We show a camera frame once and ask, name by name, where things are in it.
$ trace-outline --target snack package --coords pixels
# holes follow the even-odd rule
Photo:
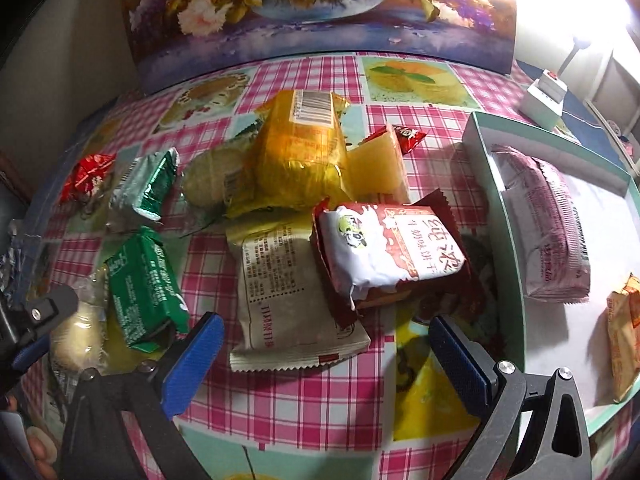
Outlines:
[[[607,298],[614,400],[621,402],[640,372],[640,281],[632,274]]]
[[[375,138],[347,152],[351,189],[358,202],[408,204],[409,180],[398,136],[388,124]]]
[[[87,155],[76,164],[65,181],[60,194],[60,203],[77,200],[87,203],[98,192],[102,181],[111,171],[115,155]]]
[[[142,222],[158,222],[178,164],[175,148],[136,158],[111,194],[109,229],[119,232]]]
[[[52,362],[70,372],[85,368],[102,371],[108,304],[106,266],[76,282],[73,289],[78,295],[78,310],[51,332]]]
[[[439,190],[411,206],[346,203],[329,210],[321,203],[312,243],[325,288],[334,292],[330,303],[351,311],[470,283],[460,234]]]
[[[333,363],[365,351],[359,320],[336,325],[316,266],[311,218],[292,212],[255,212],[226,232],[238,265],[238,320],[243,341],[231,369],[285,370]]]
[[[586,301],[591,267],[578,211],[562,174],[511,146],[492,148],[525,255],[526,294],[548,303]]]
[[[398,124],[387,124],[384,128],[380,128],[373,132],[369,137],[364,139],[361,144],[365,144],[370,140],[377,139],[379,136],[384,135],[389,130],[392,130],[398,138],[398,144],[400,145],[400,151],[403,155],[410,153],[422,140],[427,136],[424,132],[411,128],[409,126],[400,126]]]
[[[130,348],[153,352],[189,331],[189,313],[162,240],[141,226],[111,258],[109,287]]]
[[[263,120],[258,119],[235,137],[196,156],[184,169],[182,193],[194,208],[222,216],[236,190],[242,162],[257,137]]]
[[[336,94],[281,90],[259,108],[266,120],[244,160],[227,216],[265,207],[306,209],[325,197],[352,200]]]

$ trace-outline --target yellow jelly package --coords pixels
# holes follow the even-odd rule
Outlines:
[[[227,216],[265,207],[301,210],[326,197],[352,200],[338,120],[347,106],[332,92],[281,90],[258,108],[264,124],[244,159]]]

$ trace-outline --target green snack package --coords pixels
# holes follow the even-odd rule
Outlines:
[[[165,330],[185,334],[189,313],[160,235],[141,226],[111,258],[111,297],[127,346],[143,352],[159,348]]]
[[[162,201],[174,184],[178,164],[175,148],[136,158],[111,195],[109,208],[115,215],[110,215],[110,228],[124,230],[144,219],[158,222]]]

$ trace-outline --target blue gripper pad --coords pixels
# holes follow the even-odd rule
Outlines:
[[[218,355],[224,333],[222,318],[214,314],[164,378],[160,403],[167,417],[180,415],[187,409]]]
[[[429,342],[466,410],[470,415],[482,417],[492,400],[487,378],[438,317],[434,317],[429,325]]]

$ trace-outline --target orange snack package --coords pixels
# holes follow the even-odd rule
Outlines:
[[[609,294],[607,319],[614,400],[621,402],[640,372],[640,281],[634,275]]]
[[[265,122],[244,159],[227,216],[265,207],[311,209],[325,197],[351,200],[338,120],[347,106],[332,92],[281,90],[258,108]]]

